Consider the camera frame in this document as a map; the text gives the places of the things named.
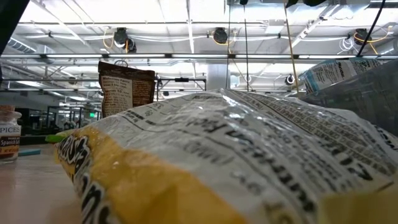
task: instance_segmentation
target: yellow chip bag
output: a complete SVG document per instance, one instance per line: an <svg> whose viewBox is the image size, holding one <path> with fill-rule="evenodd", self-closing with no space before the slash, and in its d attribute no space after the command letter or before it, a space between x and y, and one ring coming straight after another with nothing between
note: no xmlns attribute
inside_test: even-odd
<svg viewBox="0 0 398 224"><path fill-rule="evenodd" d="M56 147L83 223L290 224L316 223L325 195L394 185L392 142L349 111L218 90L123 111Z"/></svg>

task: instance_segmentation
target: ceiling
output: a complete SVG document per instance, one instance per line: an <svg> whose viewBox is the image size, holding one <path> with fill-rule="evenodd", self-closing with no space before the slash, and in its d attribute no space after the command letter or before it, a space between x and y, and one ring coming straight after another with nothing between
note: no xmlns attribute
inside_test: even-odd
<svg viewBox="0 0 398 224"><path fill-rule="evenodd" d="M124 54L124 50L114 44L110 48L104 45L104 41L106 45L111 45L112 34L117 27L127 28L127 33L137 46L137 54L227 54L228 46L219 45L212 38L211 34L216 27L229 30L229 50L232 54L246 54L246 49L248 54L290 53L282 1L268 1L273 3L264 4L260 0L250 0L245 10L235 1L229 6L228 2L214 0L44 0L41 5L38 1L31 0L12 36L36 49L36 53L44 53L45 46L46 50L55 54ZM344 38L348 34L353 35L355 29L369 30L379 9L377 0L370 5L369 0L347 2L352 4L345 7L331 7L327 3L318 7L298 4L289 8L293 53L355 54L360 46L351 44L352 37L350 40ZM378 52L383 52L385 45L396 40L397 12L391 0L389 7L383 9L372 33L373 39L384 37L374 43ZM319 22L320 16L324 15L327 20ZM21 51L7 47L4 54L21 54ZM366 46L364 54L375 53ZM71 60L56 59L57 65L18 58L7 61L41 75L45 73L45 67L48 67L47 74L53 73L52 78L98 78L95 66L98 59L74 59L76 64L81 63L79 67L64 65L58 71L58 65ZM129 65L154 70L161 77L206 78L209 75L207 65L220 63L211 60L171 63L171 59L152 59L148 66L146 62L146 59L130 60ZM247 64L251 86L255 89L279 89L285 85L284 78L293 73L290 61L264 63L249 60L246 63L244 60L229 60L231 74L239 77L240 84L237 88L246 86L243 76L246 76ZM316 62L298 63L295 65L296 71L304 72L315 64ZM95 83L80 85L81 88L86 88ZM169 85L170 88L195 88L191 82Z"/></svg>

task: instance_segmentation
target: table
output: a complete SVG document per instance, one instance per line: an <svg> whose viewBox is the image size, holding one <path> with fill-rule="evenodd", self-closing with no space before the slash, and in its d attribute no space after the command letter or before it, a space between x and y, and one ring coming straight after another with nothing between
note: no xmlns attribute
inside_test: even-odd
<svg viewBox="0 0 398 224"><path fill-rule="evenodd" d="M37 148L41 155L0 165L0 223L81 223L80 202L52 146L21 150Z"/></svg>

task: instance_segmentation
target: industrial ceiling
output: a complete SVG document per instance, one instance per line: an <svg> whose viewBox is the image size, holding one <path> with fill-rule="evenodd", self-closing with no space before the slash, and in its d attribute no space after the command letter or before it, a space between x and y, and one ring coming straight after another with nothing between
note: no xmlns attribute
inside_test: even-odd
<svg viewBox="0 0 398 224"><path fill-rule="evenodd" d="M356 29L369 30L380 2L350 0L348 5L325 2L317 7L299 2L288 8L293 54L298 59L297 73L321 61L300 60L305 57L303 55L325 55L323 58L355 55L360 46L354 43L353 35ZM373 43L375 50L367 45L363 55L396 54L397 6L397 1L386 2L371 35L379 41ZM125 54L113 44L113 33L118 27L127 29L137 48L133 54L138 58L124 55L103 58L107 54ZM213 31L218 27L229 34L228 44L221 45L213 39ZM30 54L68 55L30 58ZM146 57L145 54L160 56ZM219 57L208 57L214 54ZM242 57L224 58L227 54ZM251 55L248 63L245 54ZM245 9L239 1L229 0L31 0L3 52L1 63L4 78L96 80L98 60L114 63L120 59L130 67L154 70L160 78L207 78L211 75L209 64L228 62L231 76L236 76L231 88L239 90L246 89L246 71L251 88L255 90L285 89L284 78L293 73L282 1L263 0L249 0ZM52 93L58 93L59 97L86 96L92 101L101 98L94 90L99 88L96 82L34 83L39 85L29 81L3 85L9 85L7 88L45 87L54 89ZM92 88L93 94L66 93L63 88ZM164 88L201 90L194 82L170 82ZM162 98L181 94L185 93L176 91Z"/></svg>

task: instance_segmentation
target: plastic container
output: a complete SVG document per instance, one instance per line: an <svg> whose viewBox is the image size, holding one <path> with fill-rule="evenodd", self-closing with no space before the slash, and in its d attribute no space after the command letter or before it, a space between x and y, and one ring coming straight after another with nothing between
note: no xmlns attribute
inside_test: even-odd
<svg viewBox="0 0 398 224"><path fill-rule="evenodd" d="M0 105L0 164L14 162L18 158L21 126L17 119L22 115L15 107Z"/></svg>

